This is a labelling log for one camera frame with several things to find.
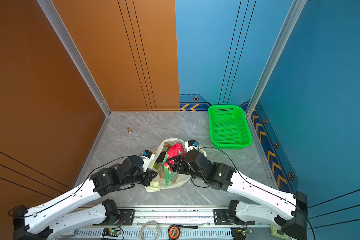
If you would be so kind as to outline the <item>pink dragon fruit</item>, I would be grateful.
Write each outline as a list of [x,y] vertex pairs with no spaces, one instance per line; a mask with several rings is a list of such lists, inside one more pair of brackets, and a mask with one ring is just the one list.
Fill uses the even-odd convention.
[[165,175],[165,187],[168,187],[170,182],[176,180],[178,173],[175,172],[175,161],[178,157],[184,157],[185,153],[185,148],[180,142],[175,143],[165,153],[162,164],[162,170]]

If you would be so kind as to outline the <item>yellowish translucent plastic bag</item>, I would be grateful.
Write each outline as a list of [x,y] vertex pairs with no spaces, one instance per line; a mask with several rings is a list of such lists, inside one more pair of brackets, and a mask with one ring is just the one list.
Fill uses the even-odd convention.
[[189,166],[184,162],[183,157],[187,152],[199,149],[199,143],[195,140],[185,142],[171,138],[163,140],[153,152],[144,151],[141,155],[144,170],[153,170],[158,174],[146,187],[146,191],[159,192],[184,185],[191,179],[191,175],[186,173]]

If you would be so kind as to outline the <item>green plastic mesh basket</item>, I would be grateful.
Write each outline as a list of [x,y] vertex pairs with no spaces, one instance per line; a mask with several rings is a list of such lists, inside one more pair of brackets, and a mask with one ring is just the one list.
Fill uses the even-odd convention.
[[210,137],[216,148],[239,150],[253,143],[246,114],[241,107],[212,105],[208,114]]

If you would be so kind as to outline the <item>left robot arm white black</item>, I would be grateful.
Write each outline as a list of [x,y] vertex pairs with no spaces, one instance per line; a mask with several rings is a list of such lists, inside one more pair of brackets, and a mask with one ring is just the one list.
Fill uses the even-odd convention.
[[158,173],[151,169],[155,154],[145,150],[140,155],[110,161],[90,172],[87,179],[72,190],[36,207],[24,205],[13,209],[14,240],[50,240],[88,225],[112,225],[121,218],[113,200],[104,200],[89,210],[76,209],[107,194],[129,190],[135,185],[148,187]]

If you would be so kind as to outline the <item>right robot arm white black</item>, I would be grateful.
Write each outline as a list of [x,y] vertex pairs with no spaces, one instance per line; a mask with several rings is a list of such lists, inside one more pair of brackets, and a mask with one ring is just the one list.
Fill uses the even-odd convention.
[[243,196],[258,204],[249,207],[232,200],[227,210],[229,221],[244,225],[248,221],[279,226],[281,231],[296,239],[308,238],[308,197],[302,192],[286,193],[261,184],[235,166],[212,163],[198,150],[190,150],[183,157],[175,156],[164,161],[173,172],[201,179],[214,189]]

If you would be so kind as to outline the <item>green circuit board left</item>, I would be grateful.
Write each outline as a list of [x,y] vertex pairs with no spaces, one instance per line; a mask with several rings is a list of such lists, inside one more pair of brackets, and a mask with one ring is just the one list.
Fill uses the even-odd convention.
[[117,228],[104,228],[102,232],[103,239],[122,239],[123,233]]

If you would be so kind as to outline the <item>green circuit board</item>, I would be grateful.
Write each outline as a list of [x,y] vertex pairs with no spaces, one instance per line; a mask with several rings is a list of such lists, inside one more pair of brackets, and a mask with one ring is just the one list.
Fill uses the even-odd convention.
[[252,233],[253,231],[251,229],[231,228],[231,236],[233,240],[246,240],[247,236]]
[[123,233],[117,228],[104,228],[102,232],[103,239],[122,239]]

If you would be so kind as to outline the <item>orange black tape measure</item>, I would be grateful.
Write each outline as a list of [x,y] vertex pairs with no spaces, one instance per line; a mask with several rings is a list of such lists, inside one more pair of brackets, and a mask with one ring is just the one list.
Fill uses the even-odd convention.
[[181,234],[181,228],[184,229],[198,229],[198,226],[185,226],[185,225],[171,225],[168,228],[169,240],[177,240]]

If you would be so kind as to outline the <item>green circuit board right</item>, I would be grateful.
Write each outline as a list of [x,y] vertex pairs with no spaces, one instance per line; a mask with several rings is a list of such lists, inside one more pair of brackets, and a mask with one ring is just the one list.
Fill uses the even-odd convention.
[[231,228],[231,236],[233,240],[246,240],[247,236],[252,233],[253,231],[251,229]]

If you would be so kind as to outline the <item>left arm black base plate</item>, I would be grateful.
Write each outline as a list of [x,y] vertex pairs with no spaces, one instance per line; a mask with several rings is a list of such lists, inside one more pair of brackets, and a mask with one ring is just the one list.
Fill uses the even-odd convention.
[[117,226],[132,226],[134,217],[135,217],[135,209],[121,209],[119,210],[119,218],[116,222]]

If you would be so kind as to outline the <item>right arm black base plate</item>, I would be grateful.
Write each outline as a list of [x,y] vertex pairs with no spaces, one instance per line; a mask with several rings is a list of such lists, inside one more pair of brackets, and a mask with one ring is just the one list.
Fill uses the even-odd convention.
[[214,209],[214,222],[217,226],[222,225],[236,225],[236,226],[244,226],[245,222],[239,219],[236,216],[235,210],[228,209]]

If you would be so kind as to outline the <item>light green switch box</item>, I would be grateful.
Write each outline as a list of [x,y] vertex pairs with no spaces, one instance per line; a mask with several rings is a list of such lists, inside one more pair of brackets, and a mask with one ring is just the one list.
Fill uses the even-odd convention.
[[271,235],[281,240],[289,240],[289,237],[284,234],[277,226],[271,226]]

